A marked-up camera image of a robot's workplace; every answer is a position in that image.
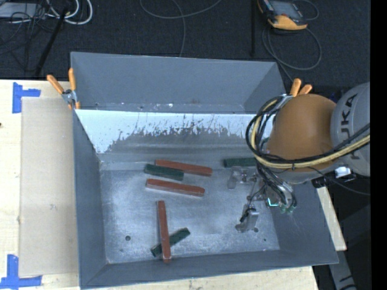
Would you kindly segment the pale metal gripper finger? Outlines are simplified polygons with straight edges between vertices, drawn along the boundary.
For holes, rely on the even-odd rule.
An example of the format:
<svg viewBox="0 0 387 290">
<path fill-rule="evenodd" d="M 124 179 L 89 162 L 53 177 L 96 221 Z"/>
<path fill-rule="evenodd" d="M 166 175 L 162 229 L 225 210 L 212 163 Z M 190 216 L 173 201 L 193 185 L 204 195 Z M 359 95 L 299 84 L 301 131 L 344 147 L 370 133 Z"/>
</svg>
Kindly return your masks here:
<svg viewBox="0 0 387 290">
<path fill-rule="evenodd" d="M 233 166 L 227 181 L 227 188 L 233 190 L 239 185 L 254 184 L 257 180 L 257 174 L 252 168 Z"/>
<path fill-rule="evenodd" d="M 242 210 L 242 216 L 239 219 L 239 223 L 235 225 L 235 229 L 239 233 L 246 233 L 253 231 L 257 233 L 259 231 L 257 224 L 259 218 L 259 212 L 253 204 L 245 204 Z"/>
</svg>

